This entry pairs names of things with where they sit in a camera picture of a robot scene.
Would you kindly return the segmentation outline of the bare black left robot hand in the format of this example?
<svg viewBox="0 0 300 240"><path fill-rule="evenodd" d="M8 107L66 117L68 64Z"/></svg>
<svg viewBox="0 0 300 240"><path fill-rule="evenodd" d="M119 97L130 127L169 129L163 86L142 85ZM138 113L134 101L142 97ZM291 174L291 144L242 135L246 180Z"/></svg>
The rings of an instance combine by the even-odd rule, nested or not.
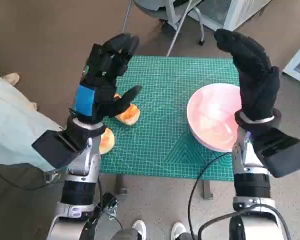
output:
<svg viewBox="0 0 300 240"><path fill-rule="evenodd" d="M120 33L103 44L94 43L85 62L73 111L85 124L97 124L105 117L115 117L127 110L142 90L136 85L121 97L115 97L117 78L128 70L140 39L129 33Z"/></svg>

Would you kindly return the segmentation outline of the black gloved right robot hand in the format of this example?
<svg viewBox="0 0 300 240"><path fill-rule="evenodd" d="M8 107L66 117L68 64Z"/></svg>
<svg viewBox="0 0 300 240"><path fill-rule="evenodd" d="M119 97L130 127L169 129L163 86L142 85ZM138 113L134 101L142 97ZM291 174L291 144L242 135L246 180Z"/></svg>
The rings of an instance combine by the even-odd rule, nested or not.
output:
<svg viewBox="0 0 300 240"><path fill-rule="evenodd" d="M280 88L279 68L271 64L264 47L251 37L220 28L214 38L219 50L231 54L239 73L244 115L251 121L271 118Z"/></svg>

